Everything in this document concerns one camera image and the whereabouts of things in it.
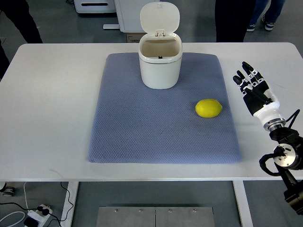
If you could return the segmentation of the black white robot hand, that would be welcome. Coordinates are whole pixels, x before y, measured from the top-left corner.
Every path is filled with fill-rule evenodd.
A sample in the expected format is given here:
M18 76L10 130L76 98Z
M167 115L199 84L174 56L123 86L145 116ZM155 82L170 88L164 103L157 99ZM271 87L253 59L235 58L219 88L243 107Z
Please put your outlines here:
M279 111L280 103L263 76L247 62L242 63L241 71L233 76L233 81L239 87L244 103L250 114L260 120L267 131L285 127L286 120Z

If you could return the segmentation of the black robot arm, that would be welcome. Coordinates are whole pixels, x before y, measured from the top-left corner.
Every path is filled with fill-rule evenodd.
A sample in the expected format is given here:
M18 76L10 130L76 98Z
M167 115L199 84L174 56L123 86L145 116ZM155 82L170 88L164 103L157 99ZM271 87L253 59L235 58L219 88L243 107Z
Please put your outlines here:
M261 169L271 176L280 176L286 185L285 201L298 214L303 214L303 182L297 181L290 170L303 168L303 138L292 129L300 110L296 110L287 120L273 119L265 124L272 140L278 143L271 154L260 160Z

